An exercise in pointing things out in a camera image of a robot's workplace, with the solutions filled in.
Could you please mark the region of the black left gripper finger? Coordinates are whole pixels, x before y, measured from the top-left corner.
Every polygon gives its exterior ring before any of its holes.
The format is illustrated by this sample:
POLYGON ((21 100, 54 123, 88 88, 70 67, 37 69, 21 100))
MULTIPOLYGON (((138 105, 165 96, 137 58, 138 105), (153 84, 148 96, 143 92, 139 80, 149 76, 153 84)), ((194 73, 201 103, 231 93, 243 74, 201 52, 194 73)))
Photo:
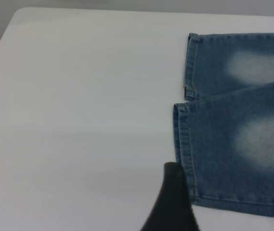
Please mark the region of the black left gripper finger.
POLYGON ((198 231, 184 169, 181 164, 164 164, 163 183, 143 231, 198 231))

